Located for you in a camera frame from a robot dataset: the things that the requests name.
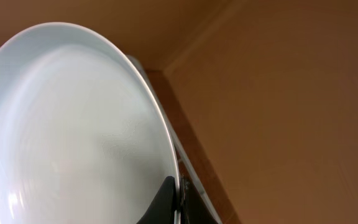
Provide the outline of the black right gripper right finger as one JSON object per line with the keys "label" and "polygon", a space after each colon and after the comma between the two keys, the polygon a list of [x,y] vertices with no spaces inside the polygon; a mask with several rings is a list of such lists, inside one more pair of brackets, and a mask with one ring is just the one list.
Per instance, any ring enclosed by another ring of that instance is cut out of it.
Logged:
{"label": "black right gripper right finger", "polygon": [[218,224],[187,177],[180,182],[180,213],[181,224]]}

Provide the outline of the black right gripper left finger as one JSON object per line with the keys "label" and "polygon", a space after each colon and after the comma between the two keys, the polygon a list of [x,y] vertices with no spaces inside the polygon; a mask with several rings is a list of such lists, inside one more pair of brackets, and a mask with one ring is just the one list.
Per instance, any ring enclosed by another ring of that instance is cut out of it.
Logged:
{"label": "black right gripper left finger", "polygon": [[148,209],[137,224],[173,224],[176,209],[175,178],[164,179]]}

